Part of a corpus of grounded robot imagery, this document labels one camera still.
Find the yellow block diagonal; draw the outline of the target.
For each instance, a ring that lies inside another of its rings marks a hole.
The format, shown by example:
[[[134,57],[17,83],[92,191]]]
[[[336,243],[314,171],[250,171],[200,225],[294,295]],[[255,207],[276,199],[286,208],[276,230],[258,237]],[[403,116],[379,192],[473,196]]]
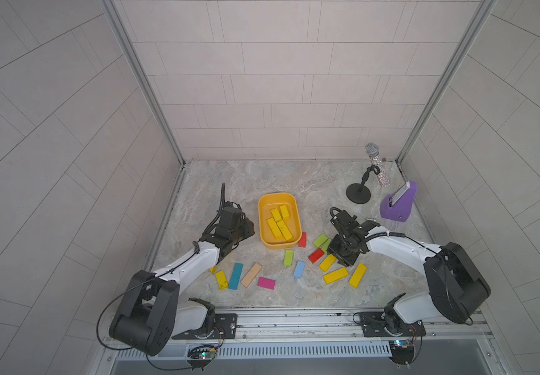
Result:
[[[319,268],[326,273],[329,268],[337,261],[334,255],[329,254],[326,258],[320,263]]]

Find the yellow plastic tray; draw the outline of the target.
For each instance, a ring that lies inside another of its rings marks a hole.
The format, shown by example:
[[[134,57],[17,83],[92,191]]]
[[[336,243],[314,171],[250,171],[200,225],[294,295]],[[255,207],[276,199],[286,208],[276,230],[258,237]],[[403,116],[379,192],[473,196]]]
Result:
[[[272,250],[297,246],[303,236],[295,197],[279,192],[263,195],[258,202],[260,237]]]

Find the yellow block top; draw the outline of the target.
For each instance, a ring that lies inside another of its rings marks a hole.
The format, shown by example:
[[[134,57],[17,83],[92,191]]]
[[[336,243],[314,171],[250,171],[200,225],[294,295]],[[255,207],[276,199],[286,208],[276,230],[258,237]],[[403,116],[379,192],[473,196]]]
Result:
[[[290,218],[290,211],[287,205],[279,206],[279,210],[280,210],[281,217],[283,220],[287,220]]]

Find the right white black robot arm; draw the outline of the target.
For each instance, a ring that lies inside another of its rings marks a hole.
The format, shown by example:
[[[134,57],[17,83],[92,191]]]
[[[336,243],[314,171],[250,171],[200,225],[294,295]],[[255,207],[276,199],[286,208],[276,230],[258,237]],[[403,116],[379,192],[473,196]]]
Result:
[[[426,279],[427,292],[402,293],[384,307],[379,323],[391,335],[400,335],[404,324],[436,317],[473,324],[471,316],[490,297],[491,288],[461,245],[425,244],[373,220],[359,223],[345,210],[332,207],[329,212],[337,235],[328,254],[339,264],[352,267],[359,255],[371,252],[394,259]]]

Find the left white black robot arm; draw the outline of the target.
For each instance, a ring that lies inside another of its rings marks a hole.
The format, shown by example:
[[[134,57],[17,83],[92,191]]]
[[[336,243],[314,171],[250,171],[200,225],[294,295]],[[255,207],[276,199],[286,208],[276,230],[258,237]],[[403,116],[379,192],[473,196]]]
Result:
[[[187,331],[209,337],[215,331],[215,306],[200,298],[181,303],[180,294],[253,235],[254,224],[240,206],[223,203],[185,256],[155,272],[140,270],[132,276],[109,336],[148,356],[156,356],[169,339]]]

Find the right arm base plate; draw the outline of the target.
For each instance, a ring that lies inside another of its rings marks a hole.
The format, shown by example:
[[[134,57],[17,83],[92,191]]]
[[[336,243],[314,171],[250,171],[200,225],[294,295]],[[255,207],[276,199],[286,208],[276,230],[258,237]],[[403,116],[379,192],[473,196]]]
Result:
[[[420,338],[426,336],[422,323],[404,323],[397,315],[386,312],[357,312],[354,323],[359,325],[365,337]]]

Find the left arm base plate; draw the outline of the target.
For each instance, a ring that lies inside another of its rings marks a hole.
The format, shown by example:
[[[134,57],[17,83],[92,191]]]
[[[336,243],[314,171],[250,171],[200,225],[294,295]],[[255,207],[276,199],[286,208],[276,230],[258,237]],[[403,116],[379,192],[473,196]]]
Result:
[[[234,339],[237,328],[238,315],[235,313],[220,313],[215,315],[215,321],[209,334],[201,330],[185,331],[172,336],[172,340],[218,340]]]

